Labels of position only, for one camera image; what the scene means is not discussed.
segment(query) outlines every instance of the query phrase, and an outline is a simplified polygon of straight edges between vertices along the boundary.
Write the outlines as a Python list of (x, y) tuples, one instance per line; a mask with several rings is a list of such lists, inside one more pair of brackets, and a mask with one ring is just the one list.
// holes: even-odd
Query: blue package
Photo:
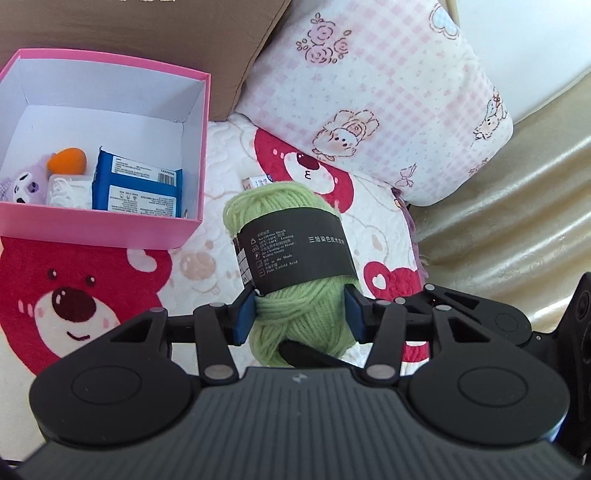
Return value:
[(182, 185), (182, 170), (152, 167), (101, 149), (92, 183), (92, 208), (180, 217)]

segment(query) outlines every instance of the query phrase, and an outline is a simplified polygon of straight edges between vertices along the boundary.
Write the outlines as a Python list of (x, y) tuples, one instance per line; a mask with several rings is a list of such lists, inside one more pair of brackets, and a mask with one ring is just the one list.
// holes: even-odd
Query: white wall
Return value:
[(591, 0), (457, 0), (457, 9), (515, 122), (591, 67)]

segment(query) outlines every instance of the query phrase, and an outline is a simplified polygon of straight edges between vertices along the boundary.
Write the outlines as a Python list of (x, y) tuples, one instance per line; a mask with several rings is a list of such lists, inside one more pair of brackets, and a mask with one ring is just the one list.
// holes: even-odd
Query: barcode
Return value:
[(166, 175), (164, 173), (158, 174), (158, 181), (160, 183), (165, 183), (166, 185), (172, 185), (173, 187), (175, 186), (174, 177), (171, 177), (170, 175)]

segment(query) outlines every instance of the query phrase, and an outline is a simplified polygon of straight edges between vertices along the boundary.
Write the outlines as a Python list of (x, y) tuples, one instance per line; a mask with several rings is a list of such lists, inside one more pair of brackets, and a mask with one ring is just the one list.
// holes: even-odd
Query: orange makeup sponge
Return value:
[(86, 154), (79, 148), (66, 148), (49, 159), (47, 170), (59, 175), (84, 175)]

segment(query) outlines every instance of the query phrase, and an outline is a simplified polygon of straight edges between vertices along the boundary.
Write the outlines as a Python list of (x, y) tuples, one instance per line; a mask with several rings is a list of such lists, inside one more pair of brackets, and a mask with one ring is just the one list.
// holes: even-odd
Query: small label tag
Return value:
[(152, 180), (166, 185), (177, 185), (177, 173), (166, 168), (151, 167), (145, 163), (113, 156), (112, 173), (135, 177), (137, 179)]
[(252, 279), (262, 294), (320, 278), (357, 277), (340, 219), (325, 210), (290, 208), (256, 218), (234, 247), (243, 283)]
[(269, 183), (273, 183), (273, 180), (271, 180), (271, 177), (269, 175), (248, 177), (247, 179), (242, 180), (242, 186), (245, 190), (256, 189), (258, 187), (262, 187), (263, 185), (268, 185)]
[(110, 185), (107, 210), (110, 212), (174, 217), (177, 211), (177, 199), (166, 195), (123, 189)]

